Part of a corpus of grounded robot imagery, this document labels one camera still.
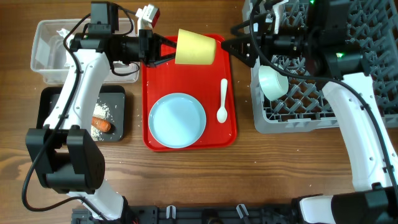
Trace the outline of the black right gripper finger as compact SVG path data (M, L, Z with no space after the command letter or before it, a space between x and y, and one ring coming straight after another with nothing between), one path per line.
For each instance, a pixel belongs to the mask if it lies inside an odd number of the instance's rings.
M221 48L250 68L253 68L256 64L258 54L253 46L250 34L222 41Z
M251 20L248 19L248 20L246 20L246 21L244 21L244 22L242 22L242 23L240 23L240 24L238 24L236 26L233 26L230 29L231 34L233 34L234 36L243 36L245 34L250 33L250 31L244 32L245 28L249 29L250 21ZM253 24L260 24L260 25L263 24L264 23L264 15L261 14L261 15L254 16L254 19L252 20L252 22L253 22Z

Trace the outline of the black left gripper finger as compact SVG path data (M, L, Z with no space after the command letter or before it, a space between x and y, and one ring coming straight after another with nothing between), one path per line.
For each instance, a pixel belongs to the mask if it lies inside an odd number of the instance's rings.
M175 58L176 53L160 56L155 59L154 65L158 66Z
M177 48L177 43L167 39L159 34L153 33L153 45L156 49L160 49L162 45L166 45L168 47Z

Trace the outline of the yellow plastic cup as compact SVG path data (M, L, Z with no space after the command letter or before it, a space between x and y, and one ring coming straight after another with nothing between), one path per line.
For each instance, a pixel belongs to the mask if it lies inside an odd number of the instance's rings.
M211 65L215 60L216 40L179 29L175 63L179 65Z

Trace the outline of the mint green bowl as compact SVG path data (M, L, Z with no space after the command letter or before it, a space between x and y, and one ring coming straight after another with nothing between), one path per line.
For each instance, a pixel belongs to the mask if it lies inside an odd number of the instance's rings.
M274 101L287 94L289 90L289 80L270 66L261 65L259 67L259 86L265 97Z

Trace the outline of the white napkin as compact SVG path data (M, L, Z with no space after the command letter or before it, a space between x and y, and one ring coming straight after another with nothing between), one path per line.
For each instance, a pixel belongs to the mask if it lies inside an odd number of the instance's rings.
M65 37L70 33L70 31L67 30L67 29L62 28L62 29L58 30L57 33L58 33L58 35L62 38L62 40L64 40ZM72 41L72 39L73 39L74 37L75 37L75 35L74 35L74 34L71 34L71 35L67 38L67 41L66 41L67 47L70 47L70 42ZM70 53L67 52L67 51L65 51L65 56L66 56L66 59L65 59L64 67L69 67L69 66L73 63L72 56L71 56Z

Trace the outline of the white rice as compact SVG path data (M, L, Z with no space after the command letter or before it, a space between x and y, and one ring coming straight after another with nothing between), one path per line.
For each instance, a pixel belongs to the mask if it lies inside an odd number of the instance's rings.
M91 125L90 135L94 141L116 142L119 141L122 134L118 130L118 106L100 101L96 103L93 116L102 118L111 123L111 130L107 133L101 132Z

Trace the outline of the orange carrot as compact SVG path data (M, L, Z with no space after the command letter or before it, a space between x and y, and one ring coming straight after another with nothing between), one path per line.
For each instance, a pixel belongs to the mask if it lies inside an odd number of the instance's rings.
M92 117L91 125L101 132L107 133L111 130L111 123L105 119Z

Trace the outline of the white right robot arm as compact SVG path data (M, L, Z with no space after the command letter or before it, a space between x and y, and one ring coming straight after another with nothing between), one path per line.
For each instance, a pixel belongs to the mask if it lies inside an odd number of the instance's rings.
M274 55L303 56L308 78L315 80L331 106L348 151L354 192L296 198L290 223L396 223L397 153L389 139L361 49L346 41L349 1L310 1L307 26L280 26L283 1L257 1L243 26L222 48L248 67L268 100L288 91L292 73L272 61Z

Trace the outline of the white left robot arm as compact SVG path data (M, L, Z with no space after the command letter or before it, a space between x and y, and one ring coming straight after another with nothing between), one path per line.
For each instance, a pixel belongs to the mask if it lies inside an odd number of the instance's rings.
M165 37L141 29L137 37L110 31L77 33L65 40L73 63L52 112L41 128L29 129L25 137L32 165L22 187L22 203L32 212L80 201L100 223L136 223L127 200L104 179L105 161L90 136L91 117L104 79L114 62L144 62L149 67L165 63L175 54L162 55L162 45L176 47ZM68 198L48 207L35 208L27 201L33 173L44 188Z

